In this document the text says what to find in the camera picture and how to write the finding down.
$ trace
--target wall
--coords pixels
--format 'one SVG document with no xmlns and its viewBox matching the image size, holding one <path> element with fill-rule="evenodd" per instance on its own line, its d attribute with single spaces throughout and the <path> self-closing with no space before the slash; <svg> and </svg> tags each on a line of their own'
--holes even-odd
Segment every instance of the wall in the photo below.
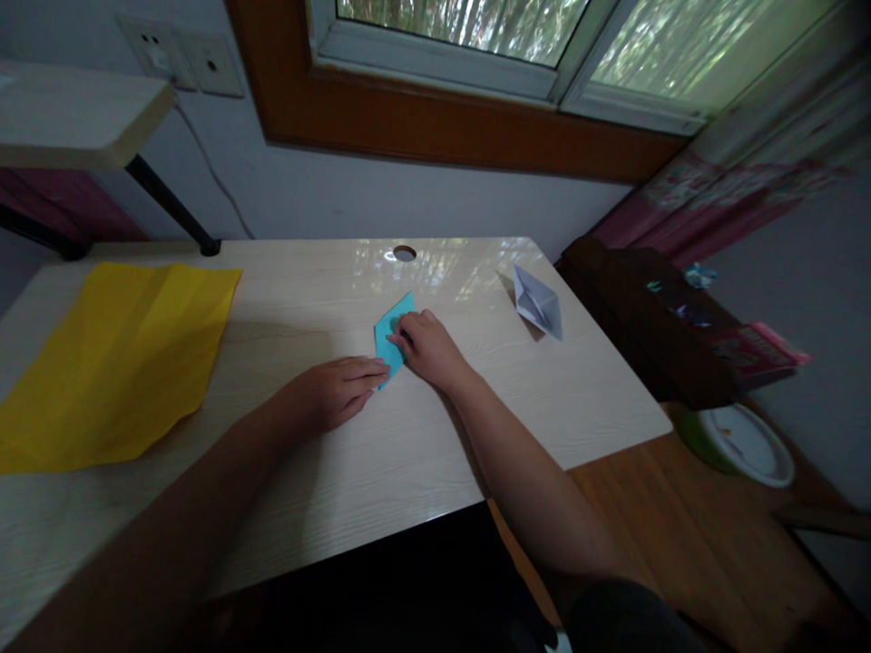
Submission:
<svg viewBox="0 0 871 653">
<path fill-rule="evenodd" d="M 225 34 L 243 74 L 220 0 L 5 0 L 0 54 L 141 74 L 114 21 L 117 11 Z M 243 100 L 185 92 L 180 97 L 219 175 L 262 239 L 524 235 L 556 259 L 629 191 L 616 184 L 269 146 L 247 87 Z M 177 115 L 169 116 L 142 155 L 212 235 L 245 238 Z M 186 238 L 125 173 L 96 177 L 153 238 Z"/>
<path fill-rule="evenodd" d="M 12 306 L 43 261 L 56 256 L 42 245 L 0 229 L 0 317 Z"/>
<path fill-rule="evenodd" d="M 815 359 L 756 394 L 857 508 L 871 511 L 871 170 L 706 263 L 713 295 Z"/>
</svg>

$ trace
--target finger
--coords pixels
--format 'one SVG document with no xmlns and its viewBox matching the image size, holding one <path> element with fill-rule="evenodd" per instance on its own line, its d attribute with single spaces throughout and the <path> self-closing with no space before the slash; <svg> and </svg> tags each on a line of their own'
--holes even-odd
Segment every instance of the finger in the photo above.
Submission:
<svg viewBox="0 0 871 653">
<path fill-rule="evenodd" d="M 342 424 L 344 424 L 351 417 L 353 417 L 354 415 L 359 413 L 361 410 L 363 410 L 363 406 L 366 405 L 366 402 L 374 394 L 375 394 L 375 392 L 373 390 L 369 390 L 369 391 L 363 393 L 362 395 L 360 395 L 359 397 L 354 397 L 353 399 L 351 399 L 347 403 L 347 405 L 344 408 L 342 408 L 342 410 L 340 410 L 338 412 L 338 418 L 342 421 Z"/>
<path fill-rule="evenodd" d="M 406 358 L 409 358 L 412 355 L 414 347 L 410 342 L 408 342 L 408 338 L 405 336 L 397 336 L 396 334 L 393 334 L 392 336 L 387 336 L 387 340 L 399 347 L 399 351 L 405 354 Z"/>
<path fill-rule="evenodd" d="M 350 381 L 351 379 L 360 378 L 361 376 L 379 375 L 390 371 L 390 365 L 386 365 L 384 361 L 378 362 L 375 358 L 363 358 L 361 360 L 351 361 L 343 365 L 341 379 Z"/>
<path fill-rule="evenodd" d="M 411 336 L 412 340 L 416 340 L 421 335 L 425 322 L 417 313 L 405 313 L 399 318 L 399 324 L 396 325 L 396 333 L 399 334 L 405 331 Z"/>
<path fill-rule="evenodd" d="M 368 356 L 345 356 L 344 358 L 339 358 L 336 361 L 336 365 L 348 365 L 349 363 L 356 363 L 361 360 L 371 360 Z"/>
<path fill-rule="evenodd" d="M 358 397 L 365 395 L 369 390 L 375 390 L 379 385 L 390 380 L 390 374 L 384 373 L 380 375 L 364 376 L 363 378 L 354 379 L 345 383 L 347 395 L 350 397 Z"/>
</svg>

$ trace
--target pink cloth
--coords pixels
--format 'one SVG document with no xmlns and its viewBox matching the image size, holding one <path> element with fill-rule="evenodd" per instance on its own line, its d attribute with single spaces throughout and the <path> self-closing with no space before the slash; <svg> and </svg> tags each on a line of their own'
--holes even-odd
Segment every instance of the pink cloth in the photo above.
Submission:
<svg viewBox="0 0 871 653">
<path fill-rule="evenodd" d="M 83 171 L 0 169 L 0 202 L 83 244 L 149 239 Z"/>
<path fill-rule="evenodd" d="M 592 234 L 609 248 L 655 248 L 684 268 L 779 218 L 843 174 L 812 161 L 724 170 L 685 151 Z"/>
</svg>

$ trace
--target curtain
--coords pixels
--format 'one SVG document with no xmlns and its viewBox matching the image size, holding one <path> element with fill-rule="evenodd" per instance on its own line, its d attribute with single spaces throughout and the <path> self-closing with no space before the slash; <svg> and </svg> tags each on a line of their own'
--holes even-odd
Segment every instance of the curtain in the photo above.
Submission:
<svg viewBox="0 0 871 653">
<path fill-rule="evenodd" d="M 871 59 L 842 45 L 823 32 L 785 57 L 593 236 L 683 268 L 849 174 L 871 151 Z"/>
<path fill-rule="evenodd" d="M 82 244 L 149 239 L 83 171 L 0 169 L 0 202 Z"/>
</svg>

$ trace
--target black metal leg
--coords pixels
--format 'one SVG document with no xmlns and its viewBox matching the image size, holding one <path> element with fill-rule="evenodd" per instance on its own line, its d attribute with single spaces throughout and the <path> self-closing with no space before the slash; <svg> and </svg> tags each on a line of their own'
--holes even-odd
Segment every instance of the black metal leg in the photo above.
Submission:
<svg viewBox="0 0 871 653">
<path fill-rule="evenodd" d="M 84 258 L 88 250 L 91 249 L 91 243 L 83 245 L 68 239 L 64 234 L 46 227 L 42 222 L 22 215 L 5 204 L 0 204 L 0 227 L 53 249 L 65 260 Z"/>
<path fill-rule="evenodd" d="M 172 216 L 172 219 L 181 225 L 182 229 L 200 243 L 200 253 L 203 256 L 215 256 L 220 252 L 220 240 L 209 235 L 209 232 L 184 208 L 184 204 L 163 183 L 145 159 L 137 154 L 125 169 Z"/>
</svg>

